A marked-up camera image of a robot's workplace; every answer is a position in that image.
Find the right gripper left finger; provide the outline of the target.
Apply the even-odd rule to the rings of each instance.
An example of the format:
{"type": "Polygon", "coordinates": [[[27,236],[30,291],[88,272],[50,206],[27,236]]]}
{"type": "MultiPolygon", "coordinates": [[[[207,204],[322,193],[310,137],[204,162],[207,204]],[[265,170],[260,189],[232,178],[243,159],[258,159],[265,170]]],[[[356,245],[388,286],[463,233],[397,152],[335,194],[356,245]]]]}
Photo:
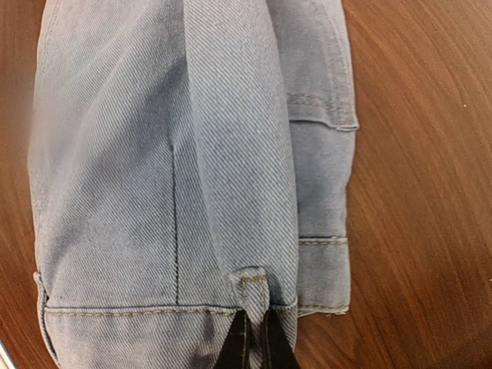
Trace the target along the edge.
{"type": "Polygon", "coordinates": [[[250,349],[250,319],[244,310],[237,311],[215,363],[215,369],[248,369],[250,349]]]}

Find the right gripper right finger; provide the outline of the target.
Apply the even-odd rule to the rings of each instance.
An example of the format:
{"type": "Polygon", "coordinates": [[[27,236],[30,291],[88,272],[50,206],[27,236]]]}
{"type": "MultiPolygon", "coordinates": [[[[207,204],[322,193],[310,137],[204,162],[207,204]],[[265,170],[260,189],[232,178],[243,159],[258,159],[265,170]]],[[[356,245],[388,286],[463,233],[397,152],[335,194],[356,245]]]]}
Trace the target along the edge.
{"type": "Polygon", "coordinates": [[[275,310],[270,309],[263,320],[263,368],[300,369],[275,310]]]}

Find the light blue denim skirt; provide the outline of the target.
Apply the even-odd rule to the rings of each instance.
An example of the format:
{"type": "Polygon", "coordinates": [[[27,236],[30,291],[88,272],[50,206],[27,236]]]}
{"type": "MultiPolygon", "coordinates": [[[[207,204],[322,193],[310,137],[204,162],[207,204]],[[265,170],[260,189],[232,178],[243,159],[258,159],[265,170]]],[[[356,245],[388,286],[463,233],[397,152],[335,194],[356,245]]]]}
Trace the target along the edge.
{"type": "Polygon", "coordinates": [[[351,298],[339,1],[48,1],[28,155],[38,319],[60,368],[215,368],[234,315],[351,298]]]}

